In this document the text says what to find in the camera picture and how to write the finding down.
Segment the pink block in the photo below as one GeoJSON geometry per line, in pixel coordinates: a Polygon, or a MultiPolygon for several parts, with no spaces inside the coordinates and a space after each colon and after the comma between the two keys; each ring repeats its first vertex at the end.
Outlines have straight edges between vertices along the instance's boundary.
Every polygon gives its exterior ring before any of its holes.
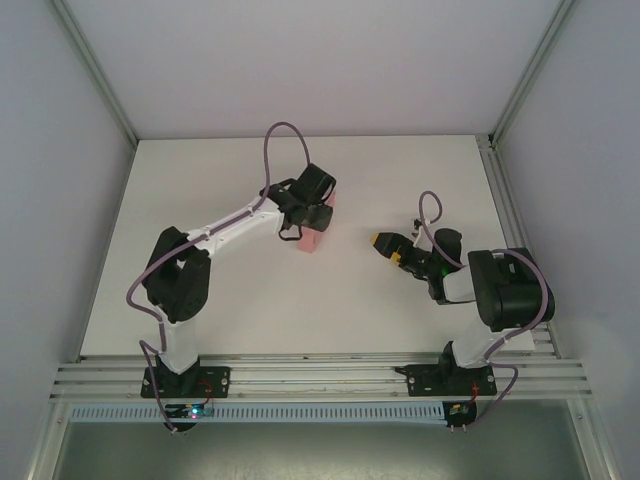
{"type": "MultiPolygon", "coordinates": [[[[335,205],[336,203],[335,190],[333,191],[331,196],[327,199],[326,203],[331,207],[335,205]]],[[[318,245],[320,244],[320,240],[322,240],[322,237],[324,236],[324,234],[327,233],[327,230],[325,230],[324,232],[318,232],[317,230],[311,230],[310,228],[302,227],[302,238],[298,240],[298,248],[303,252],[307,252],[307,253],[315,252],[316,248],[318,248],[318,245]]]]}

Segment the white panel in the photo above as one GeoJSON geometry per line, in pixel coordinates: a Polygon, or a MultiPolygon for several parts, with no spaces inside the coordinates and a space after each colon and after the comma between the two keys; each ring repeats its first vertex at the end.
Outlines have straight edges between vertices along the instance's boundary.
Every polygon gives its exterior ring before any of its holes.
{"type": "Polygon", "coordinates": [[[69,0],[141,138],[489,132],[558,0],[69,0]]]}
{"type": "MultiPolygon", "coordinates": [[[[379,255],[369,238],[380,231],[409,234],[420,192],[433,188],[445,206],[437,227],[459,229],[464,252],[503,247],[474,137],[316,137],[308,143],[313,161],[338,181],[327,235],[311,255],[274,235],[217,264],[198,317],[199,351],[441,351],[477,315],[475,304],[437,305],[425,282],[379,255]]],[[[298,139],[277,138],[271,146],[273,181],[297,177],[304,166],[298,139]]],[[[126,306],[127,288],[162,230],[210,223],[254,198],[264,183],[261,157],[262,139],[141,142],[84,355],[140,355],[140,338],[157,341],[155,321],[126,306]]],[[[426,213],[435,214],[433,204],[426,213]]],[[[146,301],[143,289],[136,298],[146,301]]],[[[529,349],[531,342],[523,336],[508,346],[529,349]]]]}
{"type": "Polygon", "coordinates": [[[0,476],[72,360],[130,151],[44,1],[0,15],[0,476]]]}
{"type": "Polygon", "coordinates": [[[504,146],[561,344],[584,362],[624,478],[640,478],[638,25],[637,1],[584,0],[504,146]]]}

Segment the metal corner post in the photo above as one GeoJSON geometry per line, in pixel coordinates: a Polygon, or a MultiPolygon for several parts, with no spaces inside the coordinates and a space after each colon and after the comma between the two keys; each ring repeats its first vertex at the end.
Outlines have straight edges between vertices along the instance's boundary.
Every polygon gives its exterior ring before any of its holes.
{"type": "Polygon", "coordinates": [[[515,120],[520,108],[524,104],[534,83],[538,79],[540,72],[544,68],[553,48],[566,27],[571,14],[575,11],[580,0],[561,0],[556,8],[551,21],[538,42],[533,55],[529,59],[522,75],[518,79],[516,87],[513,89],[507,104],[500,114],[496,126],[491,132],[491,144],[495,147],[504,139],[507,130],[515,120]]]}
{"type": "Polygon", "coordinates": [[[98,94],[113,117],[113,120],[131,145],[131,148],[135,150],[138,146],[138,137],[133,130],[133,126],[118,102],[113,89],[109,85],[107,77],[102,71],[96,55],[93,53],[89,42],[82,33],[82,29],[69,8],[69,5],[67,5],[65,0],[47,0],[47,3],[53,15],[58,20],[69,43],[76,52],[91,82],[96,87],[98,94]]]}

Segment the white wall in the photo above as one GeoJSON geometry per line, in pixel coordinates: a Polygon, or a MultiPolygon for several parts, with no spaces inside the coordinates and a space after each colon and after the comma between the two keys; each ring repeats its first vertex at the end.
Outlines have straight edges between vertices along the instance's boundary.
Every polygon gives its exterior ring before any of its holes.
{"type": "Polygon", "coordinates": [[[0,15],[0,476],[25,475],[130,152],[43,0],[0,15]]]}
{"type": "Polygon", "coordinates": [[[640,3],[583,0],[503,148],[557,326],[640,478],[640,3]]]}
{"type": "Polygon", "coordinates": [[[69,0],[140,138],[489,132],[558,0],[69,0]]]}

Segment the gray floor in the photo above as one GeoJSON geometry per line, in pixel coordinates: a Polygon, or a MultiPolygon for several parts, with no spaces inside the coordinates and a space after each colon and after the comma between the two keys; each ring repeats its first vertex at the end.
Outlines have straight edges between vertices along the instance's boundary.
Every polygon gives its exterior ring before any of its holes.
{"type": "Polygon", "coordinates": [[[506,402],[467,434],[408,425],[73,424],[58,479],[584,479],[562,403],[506,402]]]}

